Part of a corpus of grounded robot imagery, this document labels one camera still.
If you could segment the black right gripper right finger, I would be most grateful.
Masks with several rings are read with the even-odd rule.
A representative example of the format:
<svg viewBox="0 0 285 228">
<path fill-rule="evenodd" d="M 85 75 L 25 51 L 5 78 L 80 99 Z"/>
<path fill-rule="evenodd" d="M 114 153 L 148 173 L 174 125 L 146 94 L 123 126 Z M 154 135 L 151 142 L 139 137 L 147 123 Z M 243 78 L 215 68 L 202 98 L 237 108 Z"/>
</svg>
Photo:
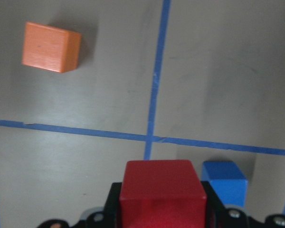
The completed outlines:
<svg viewBox="0 0 285 228">
<path fill-rule="evenodd" d="M 273 214 L 264 222 L 257 221 L 240 209 L 225 207 L 208 181 L 201 184 L 207 195 L 206 228 L 285 228 L 285 215 Z"/>
</svg>

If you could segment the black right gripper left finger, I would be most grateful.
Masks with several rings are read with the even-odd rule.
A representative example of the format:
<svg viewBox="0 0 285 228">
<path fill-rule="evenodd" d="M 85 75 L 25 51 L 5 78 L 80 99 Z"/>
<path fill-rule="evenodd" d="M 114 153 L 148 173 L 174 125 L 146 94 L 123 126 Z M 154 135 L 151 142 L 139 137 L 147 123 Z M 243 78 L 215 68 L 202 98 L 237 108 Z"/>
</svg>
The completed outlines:
<svg viewBox="0 0 285 228">
<path fill-rule="evenodd" d="M 114 182 L 110 187 L 103 209 L 87 210 L 79 221 L 70 226 L 61 219 L 49 219 L 38 225 L 38 228 L 116 228 L 118 227 L 119 195 L 121 182 Z"/>
</svg>

